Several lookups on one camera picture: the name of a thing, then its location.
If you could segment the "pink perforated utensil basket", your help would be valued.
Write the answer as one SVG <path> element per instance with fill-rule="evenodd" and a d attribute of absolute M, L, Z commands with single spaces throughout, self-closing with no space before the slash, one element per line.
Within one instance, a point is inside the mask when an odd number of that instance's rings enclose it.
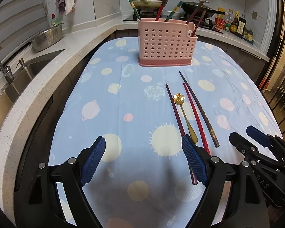
<path fill-rule="evenodd" d="M 181 20 L 142 18 L 138 21 L 139 64 L 144 67 L 175 67 L 192 63 L 198 37 L 195 24 Z"/>

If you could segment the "dark purple chopstick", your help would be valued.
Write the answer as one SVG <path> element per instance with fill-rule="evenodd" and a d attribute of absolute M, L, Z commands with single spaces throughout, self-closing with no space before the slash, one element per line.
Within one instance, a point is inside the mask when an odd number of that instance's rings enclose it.
<path fill-rule="evenodd" d="M 196 97 L 196 95 L 195 95 L 193 89 L 191 88 L 191 86 L 189 85 L 188 81 L 185 79 L 185 77 L 183 76 L 183 74 L 182 74 L 180 71 L 179 71 L 179 74 L 181 75 L 182 79 L 184 80 L 185 85 L 186 85 L 187 88 L 189 89 L 191 96 L 192 96 L 193 99 L 195 100 L 195 102 L 196 102 L 196 104 L 197 104 L 197 107 L 198 107 L 198 109 L 200 110 L 200 113 L 201 113 L 201 115 L 202 115 L 202 117 L 203 117 L 203 119 L 204 119 L 204 121 L 205 121 L 205 124 L 206 124 L 206 126 L 207 126 L 207 128 L 208 128 L 208 131 L 209 131 L 209 133 L 210 133 L 210 135 L 211 135 L 211 138 L 212 138 L 212 140 L 213 140 L 213 142 L 214 142 L 215 147 L 218 148 L 218 147 L 220 146 L 220 144 L 219 144 L 219 142 L 218 142 L 218 139 L 217 139 L 217 136 L 216 136 L 216 134 L 215 134 L 215 131 L 213 130 L 213 127 L 211 126 L 210 121 L 208 120 L 208 117 L 206 116 L 206 113 L 204 112 L 204 110 L 203 110 L 203 108 L 202 108 L 202 105 L 200 104 L 200 102 L 199 102 L 198 98 Z"/>

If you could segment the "blue polka dot tablecloth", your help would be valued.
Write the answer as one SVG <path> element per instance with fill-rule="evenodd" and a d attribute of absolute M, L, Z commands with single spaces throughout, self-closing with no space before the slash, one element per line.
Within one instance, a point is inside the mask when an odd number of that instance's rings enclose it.
<path fill-rule="evenodd" d="M 238 164 L 229 135 L 254 126 L 281 135 L 250 77 L 221 48 L 198 42 L 184 67 L 142 67 L 138 39 L 103 44 L 68 98 L 56 126 L 49 165 L 64 163 L 106 141 L 93 179 L 83 190 L 104 227 L 185 227 L 204 192 L 192 184 L 170 95 L 188 81 L 219 141 L 212 155 Z"/>

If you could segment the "green dish soap bottle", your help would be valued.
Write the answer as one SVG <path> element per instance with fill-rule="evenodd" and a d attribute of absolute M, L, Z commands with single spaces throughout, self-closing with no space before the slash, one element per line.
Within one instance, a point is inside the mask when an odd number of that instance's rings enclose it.
<path fill-rule="evenodd" d="M 51 15 L 51 27 L 54 27 L 58 24 L 58 19 L 56 18 L 55 14 Z"/>

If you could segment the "green chopstick in basket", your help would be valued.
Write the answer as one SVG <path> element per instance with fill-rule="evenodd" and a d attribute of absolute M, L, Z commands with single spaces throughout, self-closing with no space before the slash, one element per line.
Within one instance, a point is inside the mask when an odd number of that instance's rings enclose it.
<path fill-rule="evenodd" d="M 178 4 L 174 7 L 174 9 L 170 12 L 168 17 L 166 17 L 165 22 L 168 22 L 173 17 L 173 15 L 177 12 L 177 10 L 181 7 L 182 4 L 183 1 L 178 2 Z"/>

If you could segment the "brown sauce bottle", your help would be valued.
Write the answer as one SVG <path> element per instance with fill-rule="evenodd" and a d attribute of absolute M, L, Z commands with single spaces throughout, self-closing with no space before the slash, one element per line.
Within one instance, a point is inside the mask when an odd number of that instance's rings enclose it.
<path fill-rule="evenodd" d="M 233 21 L 231 22 L 230 32 L 235 34 L 238 28 L 239 11 L 235 12 Z"/>

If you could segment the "maroon chopstick outermost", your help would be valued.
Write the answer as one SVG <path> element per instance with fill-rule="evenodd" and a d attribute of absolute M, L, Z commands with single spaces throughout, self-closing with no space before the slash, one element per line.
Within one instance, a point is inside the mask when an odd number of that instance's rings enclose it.
<path fill-rule="evenodd" d="M 201 17 L 200 17 L 199 21 L 197 22 L 197 24 L 196 24 L 196 26 L 195 26 L 194 30 L 192 31 L 191 36 L 194 36 L 194 35 L 195 35 L 195 33 L 196 33 L 196 31 L 197 31 L 198 27 L 200 26 L 201 22 L 202 22 L 202 21 L 203 21 L 203 19 L 204 19 L 204 15 L 205 15 L 205 14 L 206 14 L 206 10 L 203 10 L 203 13 L 202 13 L 202 15 L 201 15 Z"/>

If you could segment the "stainless steel bowl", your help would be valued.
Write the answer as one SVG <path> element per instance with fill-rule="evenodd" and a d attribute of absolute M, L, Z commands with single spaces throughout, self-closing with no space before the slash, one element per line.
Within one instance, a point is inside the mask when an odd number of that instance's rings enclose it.
<path fill-rule="evenodd" d="M 31 40 L 34 50 L 40 52 L 59 42 L 63 38 L 62 25 L 59 23 L 36 34 Z"/>

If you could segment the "stainless steel sink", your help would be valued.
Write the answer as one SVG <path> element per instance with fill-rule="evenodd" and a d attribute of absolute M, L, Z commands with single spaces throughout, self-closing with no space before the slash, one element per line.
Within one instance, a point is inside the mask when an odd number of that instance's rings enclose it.
<path fill-rule="evenodd" d="M 22 94 L 34 77 L 62 51 L 54 51 L 27 62 L 26 68 L 21 67 L 14 74 L 14 81 L 6 84 L 0 91 L 0 128 L 17 98 Z"/>

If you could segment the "red spiral chopstick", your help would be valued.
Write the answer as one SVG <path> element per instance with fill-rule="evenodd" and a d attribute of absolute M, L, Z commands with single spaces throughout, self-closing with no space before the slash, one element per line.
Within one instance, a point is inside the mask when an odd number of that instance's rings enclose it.
<path fill-rule="evenodd" d="M 187 93 L 187 96 L 188 96 L 188 99 L 189 99 L 189 102 L 190 102 L 190 105 L 192 107 L 192 110 L 193 110 L 193 113 L 194 113 L 194 116 L 195 116 L 195 119 L 196 119 L 196 122 L 197 122 L 197 126 L 198 126 L 198 129 L 199 129 L 199 133 L 200 133 L 200 136 L 201 136 L 201 139 L 202 139 L 202 144 L 203 144 L 203 147 L 205 149 L 205 151 L 210 155 L 211 152 L 209 150 L 209 147 L 208 147 L 208 143 L 207 143 L 207 140 L 206 140 L 206 136 L 204 134 L 204 130 L 203 130 L 203 126 L 201 124 L 201 121 L 200 121 L 200 118 L 199 118 L 199 115 L 197 113 L 197 110 L 195 108 L 195 105 L 193 103 L 193 100 L 192 100 L 192 97 L 190 95 L 190 92 L 188 90 L 188 87 L 185 83 L 183 83 L 183 86 L 184 86 L 184 89 Z"/>

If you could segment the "green chopstick gold band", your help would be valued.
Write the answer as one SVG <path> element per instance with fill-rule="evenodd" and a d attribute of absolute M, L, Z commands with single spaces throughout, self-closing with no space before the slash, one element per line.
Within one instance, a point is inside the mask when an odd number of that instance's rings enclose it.
<path fill-rule="evenodd" d="M 140 17 L 140 15 L 139 15 L 139 13 L 138 13 L 138 11 L 137 11 L 137 9 L 136 9 L 136 7 L 135 7 L 133 1 L 132 1 L 132 0 L 128 0 L 128 1 L 129 1 L 130 5 L 131 5 L 133 11 L 134 11 L 134 14 L 136 15 L 137 19 L 140 21 L 140 20 L 141 20 L 141 17 Z"/>

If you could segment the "dark maroon chopstick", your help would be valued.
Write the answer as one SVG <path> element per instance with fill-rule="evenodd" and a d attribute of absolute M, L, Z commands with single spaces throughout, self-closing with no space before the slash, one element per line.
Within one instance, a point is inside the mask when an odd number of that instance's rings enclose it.
<path fill-rule="evenodd" d="M 173 108 L 174 115 L 175 115 L 176 120 L 177 120 L 177 125 L 179 126 L 181 137 L 183 137 L 185 135 L 185 132 L 184 132 L 184 128 L 183 128 L 180 116 L 179 116 L 177 108 L 176 108 L 176 104 L 175 104 L 175 102 L 174 102 L 174 100 L 172 98 L 172 95 L 171 95 L 171 92 L 170 92 L 170 89 L 169 89 L 169 86 L 168 86 L 167 83 L 165 84 L 165 87 L 167 89 L 168 96 L 169 96 L 169 99 L 170 99 L 171 104 L 172 104 L 172 108 Z M 193 185 L 197 185 L 198 184 L 198 180 L 197 180 L 193 170 L 191 169 L 190 165 L 188 165 L 188 167 L 189 167 L 189 171 L 190 171 L 190 177 L 191 177 L 191 180 L 192 180 L 192 184 Z"/>

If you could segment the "dark red chopstick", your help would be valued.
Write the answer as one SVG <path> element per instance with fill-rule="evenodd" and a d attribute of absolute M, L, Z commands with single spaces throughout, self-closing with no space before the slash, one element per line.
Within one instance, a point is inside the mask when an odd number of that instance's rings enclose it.
<path fill-rule="evenodd" d="M 204 4 L 204 1 L 201 1 L 199 3 L 199 5 L 197 6 L 197 8 L 193 11 L 193 13 L 190 15 L 190 17 L 187 19 L 186 24 L 189 24 L 192 19 L 194 18 L 194 16 L 196 15 L 196 13 L 200 10 L 200 8 L 202 7 L 202 5 Z"/>

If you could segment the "gold flower spoon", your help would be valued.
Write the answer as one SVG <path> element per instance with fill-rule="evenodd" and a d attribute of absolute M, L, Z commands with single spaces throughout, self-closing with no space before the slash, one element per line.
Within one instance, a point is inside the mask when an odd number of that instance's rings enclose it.
<path fill-rule="evenodd" d="M 194 129 L 192 128 L 192 125 L 190 124 L 189 119 L 188 119 L 187 114 L 186 114 L 186 110 L 185 110 L 185 105 L 186 105 L 185 96 L 180 94 L 180 93 L 176 93 L 176 94 L 173 95 L 172 98 L 174 100 L 174 103 L 180 107 L 180 109 L 181 109 L 181 111 L 183 113 L 183 117 L 184 117 L 184 119 L 186 121 L 190 137 L 192 138 L 194 143 L 197 143 L 198 142 L 198 137 L 197 137 Z"/>

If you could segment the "bright red chopstick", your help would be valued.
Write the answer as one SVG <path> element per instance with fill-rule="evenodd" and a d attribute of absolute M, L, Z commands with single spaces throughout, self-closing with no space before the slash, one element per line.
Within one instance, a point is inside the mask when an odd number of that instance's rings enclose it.
<path fill-rule="evenodd" d="M 163 8 L 165 7 L 166 3 L 167 3 L 167 0 L 163 0 L 162 1 L 161 5 L 159 7 L 159 10 L 157 12 L 157 16 L 156 16 L 156 19 L 155 19 L 156 21 L 158 21 L 159 18 L 161 17 L 161 12 L 163 11 Z"/>

